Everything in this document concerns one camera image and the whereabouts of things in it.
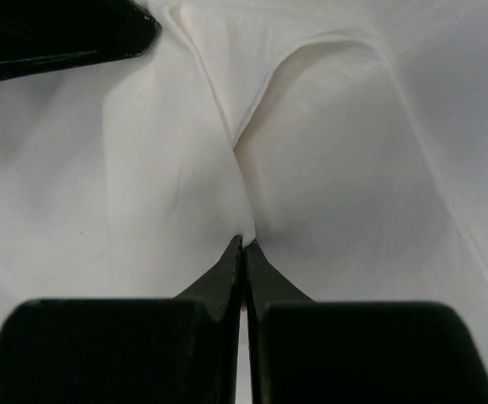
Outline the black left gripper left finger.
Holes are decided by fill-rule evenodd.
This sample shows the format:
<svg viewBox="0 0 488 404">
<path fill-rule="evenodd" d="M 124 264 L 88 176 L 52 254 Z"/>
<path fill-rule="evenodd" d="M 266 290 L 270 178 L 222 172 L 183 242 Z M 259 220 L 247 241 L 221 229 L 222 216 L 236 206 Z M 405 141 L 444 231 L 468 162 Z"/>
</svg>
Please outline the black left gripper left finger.
<svg viewBox="0 0 488 404">
<path fill-rule="evenodd" d="M 242 239 L 172 299 L 39 299 L 0 330 L 0 403 L 232 403 Z"/>
</svg>

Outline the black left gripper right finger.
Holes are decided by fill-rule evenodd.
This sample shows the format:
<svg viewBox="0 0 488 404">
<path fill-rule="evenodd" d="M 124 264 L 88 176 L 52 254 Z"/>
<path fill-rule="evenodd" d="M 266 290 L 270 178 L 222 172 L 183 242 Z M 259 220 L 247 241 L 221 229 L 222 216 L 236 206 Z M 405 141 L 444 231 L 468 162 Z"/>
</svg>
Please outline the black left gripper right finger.
<svg viewBox="0 0 488 404">
<path fill-rule="evenodd" d="M 488 403 L 488 285 L 431 262 L 299 288 L 246 247 L 256 403 Z"/>
</svg>

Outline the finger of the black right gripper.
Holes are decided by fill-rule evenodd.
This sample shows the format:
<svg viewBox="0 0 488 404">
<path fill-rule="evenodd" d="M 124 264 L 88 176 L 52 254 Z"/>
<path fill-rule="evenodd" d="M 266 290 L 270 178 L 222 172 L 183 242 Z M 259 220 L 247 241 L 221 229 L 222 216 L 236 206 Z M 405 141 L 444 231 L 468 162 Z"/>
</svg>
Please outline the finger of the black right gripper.
<svg viewBox="0 0 488 404">
<path fill-rule="evenodd" d="M 135 58 L 161 32 L 133 1 L 0 1 L 0 81 Z"/>
</svg>

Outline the white paper napkin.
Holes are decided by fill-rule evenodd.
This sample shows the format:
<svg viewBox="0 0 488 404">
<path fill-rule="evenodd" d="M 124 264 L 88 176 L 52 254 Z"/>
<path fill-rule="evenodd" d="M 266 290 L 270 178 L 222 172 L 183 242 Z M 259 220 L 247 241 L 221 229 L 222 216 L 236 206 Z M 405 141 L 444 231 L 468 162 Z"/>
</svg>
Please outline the white paper napkin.
<svg viewBox="0 0 488 404">
<path fill-rule="evenodd" d="M 310 294 L 488 306 L 488 1 L 150 1 L 103 102 L 115 288 L 234 235 Z"/>
</svg>

